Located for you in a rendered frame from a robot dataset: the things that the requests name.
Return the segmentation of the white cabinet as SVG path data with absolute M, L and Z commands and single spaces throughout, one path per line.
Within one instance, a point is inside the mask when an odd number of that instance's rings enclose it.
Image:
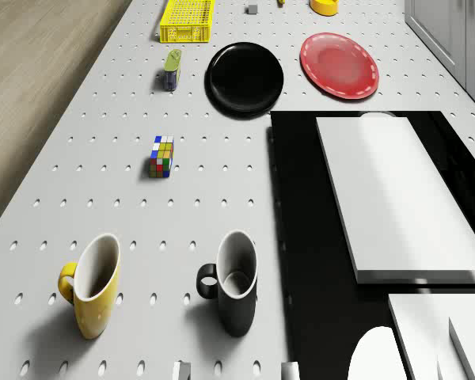
M 475 0 L 405 0 L 405 22 L 475 100 Z

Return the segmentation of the yellow bowl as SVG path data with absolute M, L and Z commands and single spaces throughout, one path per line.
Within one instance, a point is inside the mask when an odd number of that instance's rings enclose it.
M 338 13 L 339 0 L 310 0 L 311 9 L 322 16 L 330 17 Z

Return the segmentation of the black stove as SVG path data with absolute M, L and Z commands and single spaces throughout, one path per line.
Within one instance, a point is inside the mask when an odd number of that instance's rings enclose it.
M 419 294 L 413 283 L 360 284 L 325 164 L 317 119 L 343 111 L 274 111 L 268 130 L 289 349 L 301 380 L 347 380 L 359 339 L 393 328 L 391 294 Z M 405 111 L 475 233 L 475 158 L 439 111 Z

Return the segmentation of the yellow mug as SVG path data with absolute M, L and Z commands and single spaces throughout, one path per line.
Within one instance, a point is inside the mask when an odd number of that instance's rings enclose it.
M 95 237 L 78 262 L 65 264 L 59 273 L 59 293 L 74 307 L 76 322 L 86 339 L 106 328 L 118 293 L 120 243 L 114 234 Z

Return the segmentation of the black plate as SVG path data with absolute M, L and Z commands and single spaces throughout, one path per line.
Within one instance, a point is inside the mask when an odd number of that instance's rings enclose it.
M 276 56 L 251 42 L 232 43 L 217 51 L 204 78 L 210 102 L 220 112 L 240 119 L 266 113 L 282 93 L 283 83 Z

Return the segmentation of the black mug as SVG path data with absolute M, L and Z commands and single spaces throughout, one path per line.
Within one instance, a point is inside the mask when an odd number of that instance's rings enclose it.
M 257 279 L 256 246 L 242 230 L 230 231 L 218 247 L 216 262 L 202 265 L 197 272 L 197 292 L 218 300 L 219 318 L 231 336 L 244 336 L 253 323 Z

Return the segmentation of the yellow basket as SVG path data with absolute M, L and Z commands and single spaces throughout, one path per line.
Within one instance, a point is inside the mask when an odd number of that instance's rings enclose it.
M 215 0 L 168 0 L 160 22 L 160 41 L 208 42 L 214 6 Z

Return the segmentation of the puzzle cube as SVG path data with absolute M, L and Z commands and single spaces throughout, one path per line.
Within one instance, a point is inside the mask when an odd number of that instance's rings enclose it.
M 149 176 L 167 178 L 173 163 L 173 136 L 157 135 L 149 159 Z

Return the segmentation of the flat-sided can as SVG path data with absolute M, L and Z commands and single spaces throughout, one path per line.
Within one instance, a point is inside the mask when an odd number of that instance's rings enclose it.
M 164 88 L 172 92 L 177 86 L 181 76 L 181 50 L 173 49 L 167 55 L 164 65 Z

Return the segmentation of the red plate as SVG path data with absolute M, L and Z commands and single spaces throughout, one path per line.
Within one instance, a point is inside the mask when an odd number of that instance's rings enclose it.
M 335 97 L 360 100 L 378 88 L 378 66 L 365 48 L 336 33 L 309 36 L 299 53 L 307 77 Z

